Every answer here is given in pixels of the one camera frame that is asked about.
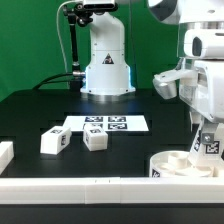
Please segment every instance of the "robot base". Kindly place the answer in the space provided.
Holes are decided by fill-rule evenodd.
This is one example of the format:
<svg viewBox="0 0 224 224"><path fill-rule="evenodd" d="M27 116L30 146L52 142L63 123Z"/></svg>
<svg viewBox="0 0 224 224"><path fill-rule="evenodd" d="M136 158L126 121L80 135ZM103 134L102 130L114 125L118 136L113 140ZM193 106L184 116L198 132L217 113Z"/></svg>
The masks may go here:
<svg viewBox="0 0 224 224"><path fill-rule="evenodd" d="M100 103L118 102L118 101L133 99L135 97L135 91L128 92L121 95L96 95L96 94L81 92L81 97L83 99L93 100Z"/></svg>

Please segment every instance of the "black tabletop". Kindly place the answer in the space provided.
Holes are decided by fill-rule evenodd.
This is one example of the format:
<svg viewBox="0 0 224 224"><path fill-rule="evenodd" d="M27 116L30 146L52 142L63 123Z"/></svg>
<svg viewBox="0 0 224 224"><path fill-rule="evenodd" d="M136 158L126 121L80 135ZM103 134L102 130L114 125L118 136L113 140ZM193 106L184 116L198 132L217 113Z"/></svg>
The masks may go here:
<svg viewBox="0 0 224 224"><path fill-rule="evenodd" d="M58 155L40 154L41 134L68 115L143 115L148 132L108 132L108 149L90 152L75 132ZM81 99L67 90L24 90L0 103L0 141L13 141L15 157L1 178L148 177L150 157L189 151L189 108L152 90L116 103ZM0 205L0 223L223 223L222 204Z"/></svg>
<svg viewBox="0 0 224 224"><path fill-rule="evenodd" d="M90 152L82 132L58 155L40 154L41 134L68 115L143 115L147 132L108 132L108 148ZM15 158L1 177L147 177L149 159L164 150L190 149L189 108L138 90L120 102L82 99L67 90L18 91L0 104L0 141L13 141Z"/></svg>

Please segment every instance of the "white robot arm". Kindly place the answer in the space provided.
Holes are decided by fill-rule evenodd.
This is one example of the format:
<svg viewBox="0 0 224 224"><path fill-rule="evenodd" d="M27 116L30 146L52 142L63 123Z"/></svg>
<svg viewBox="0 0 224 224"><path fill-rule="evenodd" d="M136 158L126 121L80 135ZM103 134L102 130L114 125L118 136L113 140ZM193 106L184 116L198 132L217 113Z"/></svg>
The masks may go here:
<svg viewBox="0 0 224 224"><path fill-rule="evenodd" d="M169 99L180 79L180 98L202 117L189 161L217 166L224 148L224 0L148 0L148 7L160 22L179 24L181 65L156 75L154 86Z"/></svg>
<svg viewBox="0 0 224 224"><path fill-rule="evenodd" d="M109 12L116 11L117 4L137 1L83 0L70 10L72 16L68 20L74 20L70 23L71 30L75 29L76 23L80 26L89 24L90 27L91 61L85 70L86 82L81 88L83 96L100 101L116 100L135 91L130 83L130 67L125 62L125 29L122 22ZM73 57L73 61L73 74L83 74L77 57Z"/></svg>

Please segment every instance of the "green backdrop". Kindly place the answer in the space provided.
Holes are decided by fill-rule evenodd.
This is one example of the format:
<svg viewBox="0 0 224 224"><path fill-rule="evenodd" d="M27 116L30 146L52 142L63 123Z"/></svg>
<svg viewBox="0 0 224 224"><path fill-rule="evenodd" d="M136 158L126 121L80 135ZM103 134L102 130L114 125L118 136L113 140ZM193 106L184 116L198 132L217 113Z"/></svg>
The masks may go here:
<svg viewBox="0 0 224 224"><path fill-rule="evenodd" d="M43 79L64 72L56 32L56 12L63 2L1 1L0 100L16 90L31 89ZM178 27L156 21L147 8L146 0L132 5L131 20L128 5L119 6L113 15L126 27L126 62L132 68L133 84L138 88L152 88L153 75L172 69L177 63ZM60 27L66 55L71 62L68 23L62 15ZM90 60L88 27L78 28L77 37L80 64L84 69ZM67 86L54 84L44 88Z"/></svg>

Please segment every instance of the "warning label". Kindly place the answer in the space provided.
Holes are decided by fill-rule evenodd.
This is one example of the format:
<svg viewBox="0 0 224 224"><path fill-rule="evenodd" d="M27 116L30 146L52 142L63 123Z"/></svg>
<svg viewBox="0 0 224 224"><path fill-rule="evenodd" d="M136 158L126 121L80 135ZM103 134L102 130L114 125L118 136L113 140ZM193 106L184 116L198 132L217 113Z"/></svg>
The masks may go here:
<svg viewBox="0 0 224 224"><path fill-rule="evenodd" d="M110 54L108 54L107 56L106 56L106 58L104 59L104 61L103 61L103 64L114 64L114 62L113 62L113 59L111 58L111 56L110 56Z"/></svg>
<svg viewBox="0 0 224 224"><path fill-rule="evenodd" d="M194 150L196 151L196 152L198 152L198 150L199 150L199 148L200 148L200 144L201 144L201 133L200 133L200 131L199 131L199 134L198 134L198 136L197 136L197 140L196 140L196 142L195 142L195 144L194 144Z"/></svg>
<svg viewBox="0 0 224 224"><path fill-rule="evenodd" d="M160 173L158 171L152 169L152 177L153 178L158 178L158 177L160 177Z"/></svg>

